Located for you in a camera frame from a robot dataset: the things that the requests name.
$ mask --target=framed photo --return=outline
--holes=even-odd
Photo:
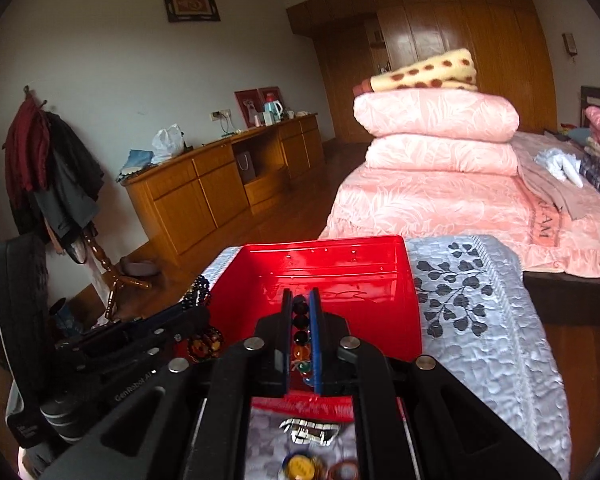
[[[215,0],[164,0],[170,22],[219,22]]]
[[[258,88],[258,92],[260,92],[260,98],[262,99],[262,105],[267,102],[267,94],[273,94],[277,101],[280,101],[282,107],[285,107],[285,102],[282,100],[282,96],[280,95],[280,88],[277,86],[265,86],[264,88]]]
[[[262,113],[263,109],[260,92],[253,88],[251,90],[240,90],[239,92],[234,92],[234,94],[247,128],[254,127],[256,125],[254,116]]]

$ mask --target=yellow bottle cap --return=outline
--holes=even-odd
[[[286,475],[290,480],[313,480],[315,466],[304,455],[294,455],[286,464]]]

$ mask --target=silver screw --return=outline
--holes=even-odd
[[[360,339],[352,335],[346,335],[340,340],[340,346],[345,350],[353,350],[360,346]]]
[[[416,359],[416,366],[420,370],[433,370],[436,367],[436,360],[430,355],[421,355]]]
[[[259,337],[250,337],[244,340],[244,347],[247,350],[260,350],[264,346],[264,341]]]
[[[183,372],[187,368],[189,368],[189,361],[184,357],[176,357],[169,361],[169,371],[175,374]]]

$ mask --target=black bead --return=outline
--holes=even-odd
[[[295,316],[293,324],[297,329],[304,330],[309,326],[309,318],[302,314],[300,316]]]
[[[298,330],[294,335],[294,341],[300,346],[304,346],[309,342],[309,335],[306,330]]]
[[[294,298],[293,311],[294,314],[306,314],[309,312],[309,305],[306,304],[306,299],[301,294]]]

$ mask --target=wooden coat rack leg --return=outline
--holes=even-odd
[[[93,251],[94,256],[99,261],[100,265],[104,269],[105,281],[109,284],[109,297],[107,298],[107,304],[104,309],[104,317],[111,319],[114,313],[114,306],[116,304],[116,297],[120,289],[125,285],[137,286],[139,288],[151,288],[151,283],[144,282],[143,280],[136,280],[131,276],[125,276],[120,274],[115,266],[109,260],[107,253],[100,247],[99,243],[95,240],[90,233],[83,231],[82,236],[88,247]]]

